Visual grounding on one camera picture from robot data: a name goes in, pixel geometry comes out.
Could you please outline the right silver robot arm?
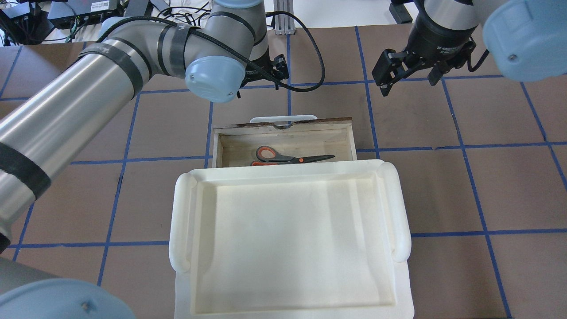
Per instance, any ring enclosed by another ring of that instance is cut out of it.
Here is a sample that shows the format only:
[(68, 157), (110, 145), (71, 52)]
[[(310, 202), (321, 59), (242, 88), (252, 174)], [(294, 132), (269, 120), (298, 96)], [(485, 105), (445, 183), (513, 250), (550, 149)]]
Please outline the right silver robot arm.
[(385, 49), (371, 74), (383, 96), (428, 70), (435, 86), (453, 69), (478, 70), (492, 55), (501, 74), (536, 82), (566, 73), (564, 0), (416, 0), (406, 47)]

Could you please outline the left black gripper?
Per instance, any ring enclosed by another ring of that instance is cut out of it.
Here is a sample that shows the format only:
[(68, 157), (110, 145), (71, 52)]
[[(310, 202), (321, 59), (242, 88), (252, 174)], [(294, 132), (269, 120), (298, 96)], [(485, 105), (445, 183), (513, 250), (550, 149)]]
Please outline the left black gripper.
[[(275, 77), (277, 81), (288, 80), (289, 79), (289, 68), (286, 62), (286, 58), (284, 54), (280, 54), (276, 56), (273, 60), (271, 60), (270, 52), (266, 51), (262, 56), (258, 59), (252, 60), (258, 67), (263, 69), (267, 74)], [(269, 82), (273, 82), (272, 80), (264, 77), (261, 72), (256, 70), (250, 64), (246, 66), (245, 76), (240, 85), (240, 89), (245, 87), (250, 82), (255, 82), (259, 80), (268, 80)]]

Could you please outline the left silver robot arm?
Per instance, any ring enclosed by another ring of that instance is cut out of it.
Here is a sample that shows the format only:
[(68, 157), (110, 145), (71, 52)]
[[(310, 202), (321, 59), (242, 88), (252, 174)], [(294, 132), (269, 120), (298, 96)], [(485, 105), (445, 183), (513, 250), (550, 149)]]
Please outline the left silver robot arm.
[(232, 101), (267, 52), (261, 0), (213, 0), (204, 28), (150, 16), (119, 19), (63, 74), (1, 121), (1, 250), (12, 224), (156, 74)]

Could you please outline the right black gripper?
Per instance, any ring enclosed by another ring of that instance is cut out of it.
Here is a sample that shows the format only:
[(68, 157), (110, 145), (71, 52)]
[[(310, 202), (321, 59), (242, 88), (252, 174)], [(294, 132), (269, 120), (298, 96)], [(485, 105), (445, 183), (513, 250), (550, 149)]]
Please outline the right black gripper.
[(452, 69), (461, 68), (472, 55), (477, 28), (473, 7), (418, 7), (419, 13), (402, 52), (385, 49), (371, 71), (383, 97), (393, 85), (420, 70), (429, 70), (435, 86)]

